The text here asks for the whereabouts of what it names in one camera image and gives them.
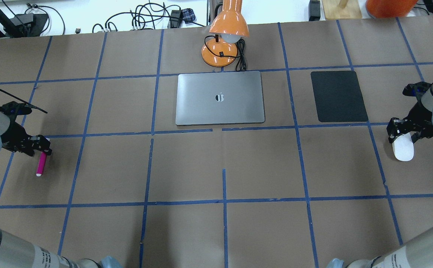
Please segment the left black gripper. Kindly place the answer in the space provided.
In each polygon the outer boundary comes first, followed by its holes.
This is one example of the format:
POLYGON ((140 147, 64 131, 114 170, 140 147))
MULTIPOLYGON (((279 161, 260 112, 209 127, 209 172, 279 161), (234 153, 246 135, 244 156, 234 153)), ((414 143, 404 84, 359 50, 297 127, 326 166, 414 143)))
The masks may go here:
POLYGON ((31 136, 27 134, 24 127, 17 122, 12 122, 8 129, 1 135, 2 148, 11 152, 20 152, 35 155, 35 151, 41 151, 47 156, 51 156, 50 139, 43 135, 31 136))

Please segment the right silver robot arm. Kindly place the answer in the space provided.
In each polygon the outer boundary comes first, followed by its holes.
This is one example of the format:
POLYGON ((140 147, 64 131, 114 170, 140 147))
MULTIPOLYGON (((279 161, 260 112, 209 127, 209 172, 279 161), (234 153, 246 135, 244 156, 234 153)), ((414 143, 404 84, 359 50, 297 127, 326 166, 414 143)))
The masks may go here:
POLYGON ((419 82, 405 86, 403 95, 415 97, 417 102, 403 119, 392 117, 386 127, 388 142, 394 143, 404 134, 413 133, 412 143, 433 137, 433 83, 419 82))

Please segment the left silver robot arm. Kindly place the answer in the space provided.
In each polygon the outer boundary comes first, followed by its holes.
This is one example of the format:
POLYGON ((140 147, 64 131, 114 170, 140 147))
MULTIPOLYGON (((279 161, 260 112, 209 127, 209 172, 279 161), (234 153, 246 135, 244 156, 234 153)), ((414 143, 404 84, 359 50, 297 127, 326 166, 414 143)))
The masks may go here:
POLYGON ((18 151, 31 157, 35 151, 41 151, 48 156, 52 154, 51 142, 45 136, 31 136, 16 122, 18 116, 30 114, 33 109, 42 111, 28 102, 12 101, 0 106, 0 150, 18 151))

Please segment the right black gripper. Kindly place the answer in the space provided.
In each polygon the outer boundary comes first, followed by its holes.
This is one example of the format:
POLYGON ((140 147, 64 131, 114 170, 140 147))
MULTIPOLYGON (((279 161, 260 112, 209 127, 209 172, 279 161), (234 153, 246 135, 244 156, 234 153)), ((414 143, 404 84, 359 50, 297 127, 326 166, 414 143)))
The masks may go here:
POLYGON ((432 138, 432 112, 420 103, 417 103, 404 119, 392 117, 388 122, 386 131, 389 144, 393 144, 399 136, 408 134, 409 132, 414 132, 411 136, 413 144, 423 138, 432 138))

